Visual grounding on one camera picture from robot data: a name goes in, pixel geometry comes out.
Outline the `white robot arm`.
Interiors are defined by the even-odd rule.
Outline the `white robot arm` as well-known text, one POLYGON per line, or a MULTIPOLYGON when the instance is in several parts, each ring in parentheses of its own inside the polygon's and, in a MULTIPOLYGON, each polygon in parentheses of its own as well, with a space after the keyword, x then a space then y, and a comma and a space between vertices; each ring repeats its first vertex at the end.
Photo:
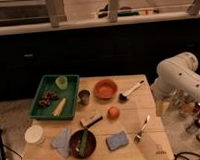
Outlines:
POLYGON ((165 113, 169 106, 166 99, 176 89, 200 102, 200 75, 195 72, 198 65, 198 58, 189 52, 165 59, 157 65, 157 77, 151 85, 157 116, 165 113))

